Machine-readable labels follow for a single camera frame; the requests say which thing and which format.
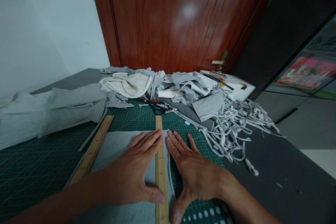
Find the black scissors handle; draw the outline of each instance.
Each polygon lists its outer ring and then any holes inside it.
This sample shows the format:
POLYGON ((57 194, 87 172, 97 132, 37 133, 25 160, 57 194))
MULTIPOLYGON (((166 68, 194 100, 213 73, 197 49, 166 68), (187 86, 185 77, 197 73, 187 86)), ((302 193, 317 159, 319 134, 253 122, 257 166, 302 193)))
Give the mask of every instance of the black scissors handle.
POLYGON ((154 104, 149 104, 149 106, 154 111, 154 114, 156 114, 157 116, 161 116, 166 112, 164 108, 155 106, 154 104))

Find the gray table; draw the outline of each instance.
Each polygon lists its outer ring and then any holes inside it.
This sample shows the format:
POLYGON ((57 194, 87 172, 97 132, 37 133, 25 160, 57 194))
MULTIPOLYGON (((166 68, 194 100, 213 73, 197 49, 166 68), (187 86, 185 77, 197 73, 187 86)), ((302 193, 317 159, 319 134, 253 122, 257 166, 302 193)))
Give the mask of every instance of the gray table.
MULTIPOLYGON (((86 69, 32 94, 52 87, 75 89, 100 78, 97 69, 86 69)), ((253 130, 246 156, 259 170, 259 177, 252 176, 242 162, 224 159, 227 169, 282 223, 336 223, 336 180, 286 139, 263 137, 253 130)))

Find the scissors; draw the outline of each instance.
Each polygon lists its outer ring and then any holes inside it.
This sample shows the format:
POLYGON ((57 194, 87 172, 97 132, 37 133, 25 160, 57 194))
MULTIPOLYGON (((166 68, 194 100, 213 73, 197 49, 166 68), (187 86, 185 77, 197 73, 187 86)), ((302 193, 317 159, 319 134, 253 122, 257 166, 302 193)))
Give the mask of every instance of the scissors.
POLYGON ((146 103, 150 106, 150 108, 154 111, 154 114, 161 116, 164 113, 166 113, 169 108, 167 108, 167 106, 165 104, 163 104, 162 102, 160 102, 159 100, 155 99, 155 100, 146 100, 144 98, 136 98, 134 99, 138 102, 142 102, 142 103, 146 103))

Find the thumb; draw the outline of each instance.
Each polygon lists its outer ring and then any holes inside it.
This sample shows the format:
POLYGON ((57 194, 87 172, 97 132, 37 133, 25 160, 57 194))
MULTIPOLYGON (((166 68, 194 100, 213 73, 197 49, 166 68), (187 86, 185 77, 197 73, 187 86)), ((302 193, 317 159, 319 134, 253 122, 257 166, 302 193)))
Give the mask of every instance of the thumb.
POLYGON ((187 207, 192 202, 192 198, 189 194, 185 192, 185 190, 182 191, 179 198, 176 200, 173 208, 173 224, 180 224, 181 219, 187 209, 187 207))
POLYGON ((150 201, 153 203, 163 204, 166 198, 163 192, 158 187, 149 187, 145 186, 143 190, 143 200, 142 201, 150 201))

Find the white wall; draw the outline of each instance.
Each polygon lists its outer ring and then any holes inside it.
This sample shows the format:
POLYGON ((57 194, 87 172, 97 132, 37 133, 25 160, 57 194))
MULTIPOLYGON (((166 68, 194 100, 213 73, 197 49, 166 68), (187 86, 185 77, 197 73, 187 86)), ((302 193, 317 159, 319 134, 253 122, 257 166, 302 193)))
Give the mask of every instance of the white wall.
POLYGON ((0 0, 0 96, 109 65, 94 0, 0 0))

